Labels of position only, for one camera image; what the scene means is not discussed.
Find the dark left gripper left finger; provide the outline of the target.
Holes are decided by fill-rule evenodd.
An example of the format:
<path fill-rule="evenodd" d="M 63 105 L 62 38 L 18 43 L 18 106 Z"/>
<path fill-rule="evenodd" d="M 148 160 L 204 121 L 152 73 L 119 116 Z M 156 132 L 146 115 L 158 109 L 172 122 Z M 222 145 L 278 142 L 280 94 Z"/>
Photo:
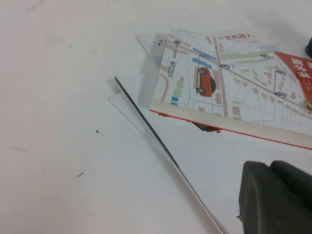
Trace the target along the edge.
<path fill-rule="evenodd" d="M 305 204 L 262 162 L 246 161 L 239 192 L 246 234 L 310 234 L 312 204 Z"/>

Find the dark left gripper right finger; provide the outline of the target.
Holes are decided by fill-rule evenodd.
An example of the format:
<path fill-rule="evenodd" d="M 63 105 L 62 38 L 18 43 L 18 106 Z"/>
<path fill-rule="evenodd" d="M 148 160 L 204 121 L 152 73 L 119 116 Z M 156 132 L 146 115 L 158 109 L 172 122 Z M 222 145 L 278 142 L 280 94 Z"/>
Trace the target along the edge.
<path fill-rule="evenodd" d="M 312 203 L 312 176 L 310 174 L 281 160 L 273 161 L 271 169 L 305 204 Z"/>

